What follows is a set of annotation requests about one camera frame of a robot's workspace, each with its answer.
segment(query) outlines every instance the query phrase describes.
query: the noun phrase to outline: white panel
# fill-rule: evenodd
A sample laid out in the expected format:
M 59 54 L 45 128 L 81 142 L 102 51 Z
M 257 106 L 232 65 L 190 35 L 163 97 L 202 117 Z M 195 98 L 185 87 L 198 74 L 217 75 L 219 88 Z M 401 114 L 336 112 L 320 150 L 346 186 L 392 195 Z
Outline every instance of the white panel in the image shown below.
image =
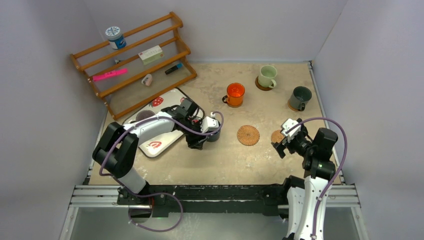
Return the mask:
M 419 0 L 349 0 L 314 65 L 325 112 L 347 133 L 343 173 L 370 239 L 424 234 L 423 12 Z
M 105 114 L 69 57 L 100 42 L 82 0 L 1 1 L 0 239 L 58 239 Z
M 269 62 L 312 60 L 347 0 L 85 2 L 101 33 L 110 26 L 128 31 L 174 11 L 184 23 L 181 35 L 191 49 L 189 59 Z M 148 44 L 144 50 L 153 46 Z

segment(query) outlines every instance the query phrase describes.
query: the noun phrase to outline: mug handle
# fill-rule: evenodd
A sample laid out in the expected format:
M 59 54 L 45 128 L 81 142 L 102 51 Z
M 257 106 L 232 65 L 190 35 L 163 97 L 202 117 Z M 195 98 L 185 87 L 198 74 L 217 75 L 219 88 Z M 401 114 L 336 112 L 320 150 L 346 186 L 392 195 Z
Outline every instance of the mug handle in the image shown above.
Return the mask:
M 305 110 L 306 104 L 301 103 L 299 111 L 303 112 Z
M 274 79 L 271 79 L 272 85 L 269 85 L 268 88 L 273 89 L 277 86 L 277 82 Z

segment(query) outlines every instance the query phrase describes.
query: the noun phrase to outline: blue jar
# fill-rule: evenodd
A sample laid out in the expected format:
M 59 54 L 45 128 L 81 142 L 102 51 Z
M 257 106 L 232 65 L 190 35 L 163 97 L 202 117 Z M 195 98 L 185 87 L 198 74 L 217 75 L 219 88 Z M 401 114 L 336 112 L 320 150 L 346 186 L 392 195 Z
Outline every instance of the blue jar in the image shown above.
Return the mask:
M 113 49 L 121 49 L 127 45 L 127 42 L 121 33 L 121 29 L 117 26 L 111 26 L 106 29 L 106 37 Z

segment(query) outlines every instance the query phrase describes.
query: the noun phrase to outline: mint green mug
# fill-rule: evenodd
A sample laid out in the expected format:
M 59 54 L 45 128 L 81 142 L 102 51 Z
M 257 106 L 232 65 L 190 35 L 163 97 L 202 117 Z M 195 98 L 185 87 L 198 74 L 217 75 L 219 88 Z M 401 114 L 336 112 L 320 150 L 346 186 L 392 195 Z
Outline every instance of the mint green mug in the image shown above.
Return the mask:
M 260 68 L 257 82 L 264 88 L 273 89 L 277 85 L 275 78 L 277 77 L 277 69 L 271 65 L 265 65 Z

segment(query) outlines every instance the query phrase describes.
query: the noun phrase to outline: jar lid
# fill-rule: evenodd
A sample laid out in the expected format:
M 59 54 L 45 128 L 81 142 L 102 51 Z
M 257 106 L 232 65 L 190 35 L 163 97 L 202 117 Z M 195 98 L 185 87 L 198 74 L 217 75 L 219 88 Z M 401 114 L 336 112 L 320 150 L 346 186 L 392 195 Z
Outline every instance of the jar lid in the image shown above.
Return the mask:
M 109 40 L 115 40 L 121 37 L 121 29 L 117 26 L 111 26 L 106 29 L 106 37 Z

